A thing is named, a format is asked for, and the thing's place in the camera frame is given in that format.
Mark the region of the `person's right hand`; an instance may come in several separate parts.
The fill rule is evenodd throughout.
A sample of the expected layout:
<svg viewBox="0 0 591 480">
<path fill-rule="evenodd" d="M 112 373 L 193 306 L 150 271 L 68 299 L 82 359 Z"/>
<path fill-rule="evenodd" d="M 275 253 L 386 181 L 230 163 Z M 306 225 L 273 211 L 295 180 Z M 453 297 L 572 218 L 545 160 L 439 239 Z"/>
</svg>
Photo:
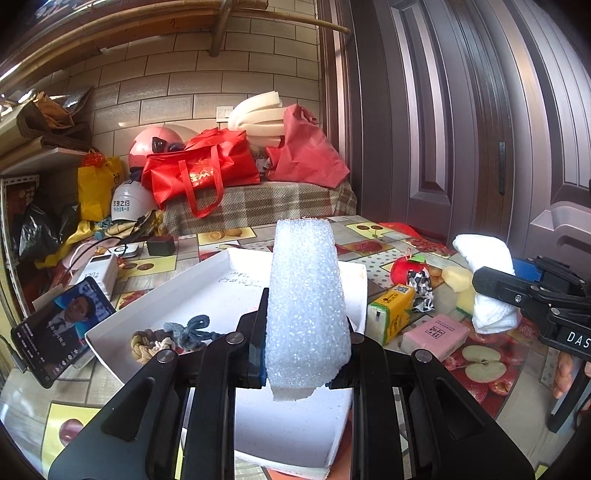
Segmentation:
<svg viewBox="0 0 591 480">
<path fill-rule="evenodd" d="M 553 380 L 553 396 L 556 400 L 567 394 L 573 384 L 573 357 L 565 352 L 560 352 L 557 358 L 557 366 Z"/>
</svg>

